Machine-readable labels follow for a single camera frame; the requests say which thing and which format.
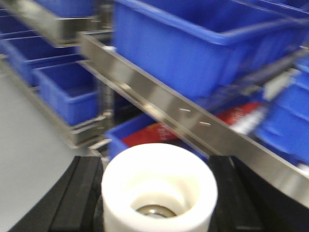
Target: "metal shelf rail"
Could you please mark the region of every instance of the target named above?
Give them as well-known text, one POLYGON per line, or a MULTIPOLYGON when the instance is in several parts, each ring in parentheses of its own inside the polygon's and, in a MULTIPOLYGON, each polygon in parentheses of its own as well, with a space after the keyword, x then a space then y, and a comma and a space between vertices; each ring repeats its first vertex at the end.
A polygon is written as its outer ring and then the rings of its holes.
POLYGON ((81 37, 82 54, 90 58, 82 63, 100 81, 205 155, 236 156, 272 186, 309 208, 309 177, 295 166, 247 136, 233 132, 205 109, 109 49, 104 45, 109 33, 84 33, 81 37))
POLYGON ((79 148, 102 139, 106 130, 106 123, 108 122, 104 114, 81 124, 69 126, 44 104, 36 94, 35 87, 29 87, 20 79, 19 75, 6 62, 4 55, 0 55, 0 69, 10 77, 26 97, 53 123, 70 148, 79 148))

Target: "plastic bin rim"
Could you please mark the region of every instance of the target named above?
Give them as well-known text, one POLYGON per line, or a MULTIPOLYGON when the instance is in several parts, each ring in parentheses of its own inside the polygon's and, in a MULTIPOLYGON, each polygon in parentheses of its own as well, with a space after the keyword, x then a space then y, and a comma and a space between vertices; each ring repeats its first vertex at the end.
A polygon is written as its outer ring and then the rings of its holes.
POLYGON ((299 12, 302 12, 302 13, 307 13, 307 12, 304 12, 301 8, 290 6, 290 5, 284 4, 283 2, 272 2, 272 1, 269 1, 269 0, 260 0, 260 1, 267 2, 267 3, 272 4, 272 5, 279 5, 281 7, 284 7, 284 8, 287 8, 287 9, 291 9, 291 10, 294 10, 294 11, 299 11, 299 12))
POLYGON ((13 32, 4 33, 0 29, 0 36, 2 36, 2 35, 18 35, 18 34, 22 34, 22 33, 25 33, 25 32, 35 32, 35 30, 20 30, 20 31, 13 31, 13 32))
POLYGON ((286 110, 288 113, 294 115, 295 117, 303 120, 303 121, 306 121, 307 123, 309 123, 309 116, 306 116, 306 115, 303 115, 303 114, 300 114, 299 112, 293 110, 291 107, 288 107, 286 105, 282 105, 280 102, 277 102, 276 105, 284 110, 286 110))
POLYGON ((115 1, 132 8, 136 12, 147 15, 150 18, 157 20, 161 23, 180 29, 202 40, 209 41, 211 43, 218 45, 229 45, 233 43, 238 43, 241 40, 245 40, 255 36, 260 36, 261 34, 268 33, 269 31, 285 28, 287 25, 291 26, 298 25, 302 27, 304 25, 309 24, 309 21, 307 20, 303 21, 297 20, 296 22, 294 20, 288 20, 286 18, 282 18, 270 22, 260 23, 253 26, 233 29, 219 33, 205 29, 202 26, 181 19, 168 12, 155 8, 147 3, 139 2, 138 0, 115 0, 115 1))
POLYGON ((57 59, 57 58, 65 58, 65 57, 71 57, 71 56, 79 56, 79 54, 67 54, 67 55, 60 55, 60 56, 52 56, 52 57, 44 57, 44 58, 36 58, 36 59, 25 59, 26 63, 28 64, 34 64, 34 63, 41 63, 44 62, 46 60, 50 60, 50 59, 57 59))
POLYGON ((66 91, 64 91, 62 88, 60 88, 53 80, 51 80, 47 75, 45 75, 41 69, 44 68, 38 68, 38 69, 34 69, 33 72, 36 73, 36 75, 38 76, 39 79, 44 78, 44 81, 48 82, 50 86, 52 86, 53 88, 57 88, 60 92, 61 95, 65 96, 67 99, 69 99, 66 102, 79 102, 80 100, 85 100, 88 99, 90 97, 96 96, 98 94, 98 91, 95 90, 91 93, 86 93, 86 94, 82 94, 76 97, 72 97, 70 94, 68 94, 66 91))

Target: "blue plastic bin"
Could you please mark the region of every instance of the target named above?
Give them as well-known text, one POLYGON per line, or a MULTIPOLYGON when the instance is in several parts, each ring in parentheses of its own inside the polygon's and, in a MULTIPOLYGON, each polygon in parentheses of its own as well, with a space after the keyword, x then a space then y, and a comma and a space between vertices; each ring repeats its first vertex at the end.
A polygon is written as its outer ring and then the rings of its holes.
POLYGON ((296 67, 300 71, 309 73, 309 55, 302 57, 296 62, 296 67))
POLYGON ((309 73, 294 76, 293 83, 281 93, 276 103, 309 121, 309 73))
POLYGON ((267 0, 267 1, 279 3, 282 5, 292 6, 292 7, 304 10, 304 11, 309 10, 308 0, 267 0))
POLYGON ((0 10, 0 17, 2 16, 9 16, 9 12, 7 10, 0 10))
POLYGON ((117 52, 192 100, 281 58, 309 26, 232 0, 115 2, 117 52))
POLYGON ((98 90, 95 77, 78 63, 34 70, 40 96, 69 125, 98 115, 98 90))
MULTIPOLYGON (((113 129, 107 131, 105 133, 105 137, 111 139, 112 141, 109 143, 109 155, 110 159, 112 160, 115 158, 120 152, 128 149, 129 147, 122 142, 122 139, 126 138, 127 136, 142 130, 143 128, 155 123, 156 121, 153 120, 146 114, 141 114, 125 123, 122 123, 113 129)), ((206 162, 206 158, 187 144, 183 143, 181 146, 190 152, 196 154, 200 159, 206 162)))
POLYGON ((36 0, 36 2, 63 18, 92 16, 96 4, 95 0, 36 0))
POLYGON ((255 133, 291 159, 309 164, 309 120, 275 103, 255 133))
POLYGON ((260 131, 259 137, 261 139, 261 145, 267 148, 268 150, 272 151, 273 153, 277 154, 281 158, 285 159, 286 161, 290 162, 293 165, 297 165, 299 161, 296 159, 295 155, 292 155, 288 151, 284 151, 286 148, 285 147, 277 147, 276 144, 271 144, 272 141, 269 140, 267 136, 267 131, 260 131))
POLYGON ((0 53, 6 54, 2 40, 38 36, 32 29, 12 16, 0 17, 0 53))
POLYGON ((2 41, 8 53, 8 61, 30 85, 37 86, 33 69, 82 60, 75 54, 75 47, 54 48, 42 37, 7 39, 2 41))

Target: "white cylindrical object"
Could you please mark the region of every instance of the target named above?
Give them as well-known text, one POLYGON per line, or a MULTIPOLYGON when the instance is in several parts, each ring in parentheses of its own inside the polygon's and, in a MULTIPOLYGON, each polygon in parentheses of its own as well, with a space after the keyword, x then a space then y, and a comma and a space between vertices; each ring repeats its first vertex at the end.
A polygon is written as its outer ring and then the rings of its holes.
POLYGON ((208 166, 189 151, 168 144, 145 144, 116 156, 102 180, 105 232, 205 232, 217 201, 208 166), (138 213, 163 206, 175 217, 138 213))

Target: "shelving rack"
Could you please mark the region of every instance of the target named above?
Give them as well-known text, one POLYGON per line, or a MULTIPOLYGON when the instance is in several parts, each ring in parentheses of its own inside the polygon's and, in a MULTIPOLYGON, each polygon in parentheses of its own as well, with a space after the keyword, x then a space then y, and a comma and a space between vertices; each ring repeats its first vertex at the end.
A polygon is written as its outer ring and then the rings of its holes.
MULTIPOLYGON (((272 186, 309 208, 308 176, 247 136, 233 132, 205 109, 115 53, 104 45, 109 37, 104 32, 82 34, 82 54, 90 59, 82 63, 98 80, 205 155, 236 156, 272 186)), ((306 53, 292 54, 268 67, 268 78, 288 69, 306 53)))
POLYGON ((6 62, 6 57, 0 55, 0 68, 9 78, 19 87, 25 96, 44 114, 46 118, 58 129, 65 138, 70 148, 79 148, 83 145, 93 143, 104 134, 106 130, 105 123, 108 121, 105 115, 83 122, 76 126, 69 126, 61 120, 44 102, 38 97, 35 87, 29 87, 25 84, 19 75, 10 68, 6 62))
POLYGON ((77 32, 94 30, 100 24, 93 17, 61 18, 32 0, 0 0, 11 13, 35 28, 55 46, 67 46, 77 42, 77 32))

